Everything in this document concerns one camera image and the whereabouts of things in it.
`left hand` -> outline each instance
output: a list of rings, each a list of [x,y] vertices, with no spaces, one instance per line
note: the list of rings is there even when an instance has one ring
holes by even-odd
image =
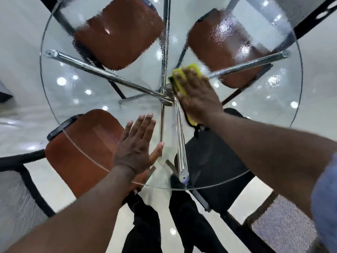
[[[149,154],[150,140],[156,125],[152,117],[153,114],[146,117],[140,115],[133,127],[133,121],[127,123],[114,156],[114,166],[125,167],[137,175],[153,165],[161,156],[164,142],[160,142]]]

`yellow cleaning cloth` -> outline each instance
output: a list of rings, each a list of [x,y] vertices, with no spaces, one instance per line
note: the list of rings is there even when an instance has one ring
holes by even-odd
[[[186,68],[192,68],[196,71],[196,73],[198,74],[199,77],[201,77],[203,74],[200,72],[200,69],[199,67],[197,66],[197,64],[190,64],[188,65]],[[178,72],[184,79],[186,79],[186,75],[184,74],[182,68],[178,68],[178,69],[175,69],[173,70],[172,72],[172,75],[170,76],[169,80],[171,81],[172,83],[172,88],[174,90],[174,92],[177,94],[178,92],[182,93],[184,96],[187,96],[186,94],[186,91],[185,89],[183,88],[183,86],[179,83],[179,81],[177,80],[177,78],[174,76],[174,73],[175,72]],[[184,110],[184,113],[185,113],[185,118],[187,120],[187,123],[192,126],[192,127],[196,127],[198,125],[197,122],[193,121],[191,119],[191,117],[189,117],[185,110]]]

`hand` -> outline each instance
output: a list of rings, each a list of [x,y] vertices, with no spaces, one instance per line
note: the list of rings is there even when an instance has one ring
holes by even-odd
[[[214,115],[223,114],[222,104],[207,77],[201,78],[194,69],[183,69],[186,80],[179,73],[175,77],[185,89],[187,96],[178,93],[177,97],[186,113],[197,123],[210,127]]]
[[[131,170],[134,175],[144,172],[161,156],[164,142],[160,142],[149,155],[150,140],[156,121],[153,114],[140,115],[132,127],[129,121],[119,142],[113,164]]]

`brown chair seat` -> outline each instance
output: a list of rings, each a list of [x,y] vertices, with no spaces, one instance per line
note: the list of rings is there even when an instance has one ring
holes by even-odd
[[[66,134],[60,133],[48,143],[45,149],[47,160],[76,198],[95,186],[113,168],[113,157],[123,131],[109,112],[95,109],[67,127]],[[139,174],[134,182],[144,183],[149,172],[150,169]],[[139,187],[132,183],[128,193]]]
[[[77,29],[80,41],[111,70],[134,62],[161,35],[163,21],[142,0],[112,0],[103,11]]]
[[[244,63],[265,56],[248,40],[243,26],[229,10],[213,9],[198,20],[188,33],[188,45],[197,58],[204,62],[211,72]],[[251,68],[227,76],[221,76],[222,83],[230,88],[242,88],[249,84],[262,70]]]

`forearm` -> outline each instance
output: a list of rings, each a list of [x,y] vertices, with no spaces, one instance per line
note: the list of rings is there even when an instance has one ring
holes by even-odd
[[[310,194],[337,151],[335,141],[228,114],[210,120],[210,128],[256,176],[311,216]]]
[[[102,252],[134,173],[115,167],[73,204],[37,226],[7,252]]]

